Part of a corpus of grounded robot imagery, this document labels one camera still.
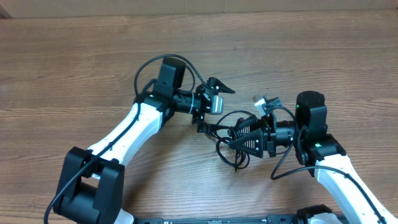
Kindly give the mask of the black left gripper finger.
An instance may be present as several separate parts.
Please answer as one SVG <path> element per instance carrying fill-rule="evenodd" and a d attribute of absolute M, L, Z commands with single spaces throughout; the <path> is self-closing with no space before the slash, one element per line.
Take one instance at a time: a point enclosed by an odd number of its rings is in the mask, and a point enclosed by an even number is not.
<path fill-rule="evenodd" d="M 215 89 L 215 93 L 230 93 L 230 94 L 234 94 L 236 93 L 234 90 L 232 90 L 231 88 L 227 87 L 224 83 L 222 83 L 219 79 L 214 78 L 214 77 L 210 77 L 208 79 L 208 86 L 212 89 Z"/>
<path fill-rule="evenodd" d="M 219 124 L 208 124 L 206 122 L 199 122 L 198 126 L 197 126 L 197 132 L 211 134 L 211 133 L 216 133 L 218 130 L 229 129 L 229 128 L 230 128 L 230 126 L 223 126 L 223 125 L 219 125 Z"/>

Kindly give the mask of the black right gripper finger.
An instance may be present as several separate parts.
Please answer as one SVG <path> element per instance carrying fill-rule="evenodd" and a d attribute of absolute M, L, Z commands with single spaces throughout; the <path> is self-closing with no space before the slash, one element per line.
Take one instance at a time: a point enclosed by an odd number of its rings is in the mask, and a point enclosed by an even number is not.
<path fill-rule="evenodd" d="M 261 129 L 245 133 L 244 131 L 236 131 L 233 140 L 229 143 L 229 147 L 236 151 L 245 152 L 249 155 L 263 158 L 263 138 L 264 133 Z"/>
<path fill-rule="evenodd" d="M 248 132 L 255 131 L 257 129 L 263 129 L 268 126 L 266 119 L 258 118 L 256 115 L 250 115 L 248 118 L 239 118 L 235 125 L 237 130 L 246 130 Z"/>

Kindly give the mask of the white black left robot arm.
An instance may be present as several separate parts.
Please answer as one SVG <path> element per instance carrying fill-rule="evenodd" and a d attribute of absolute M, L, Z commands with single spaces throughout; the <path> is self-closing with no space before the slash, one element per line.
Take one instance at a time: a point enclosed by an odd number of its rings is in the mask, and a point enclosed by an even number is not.
<path fill-rule="evenodd" d="M 185 57 L 164 54 L 144 63 L 161 60 L 159 76 L 142 90 L 127 116 L 102 140 L 88 149 L 73 147 L 65 156 L 57 191 L 43 217 L 50 212 L 76 223 L 135 223 L 123 210 L 126 166 L 142 145 L 157 134 L 175 113 L 192 116 L 201 129 L 205 114 L 222 114 L 220 93 L 233 94 L 219 79 L 204 80 Z"/>

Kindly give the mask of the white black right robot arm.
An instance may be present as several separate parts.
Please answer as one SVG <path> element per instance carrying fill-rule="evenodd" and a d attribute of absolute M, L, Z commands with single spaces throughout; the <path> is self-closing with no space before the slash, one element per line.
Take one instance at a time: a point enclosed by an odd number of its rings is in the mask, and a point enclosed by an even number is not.
<path fill-rule="evenodd" d="M 230 149 L 255 157 L 265 152 L 274 157 L 278 146 L 293 149 L 301 166 L 280 175 L 272 172 L 273 180 L 306 170 L 326 188 L 348 223 L 397 223 L 361 180 L 341 144 L 328 133 L 323 94 L 299 93 L 291 121 L 276 119 L 275 110 L 284 109 L 278 98 L 255 97 L 254 105 L 261 117 L 237 121 L 229 130 Z"/>

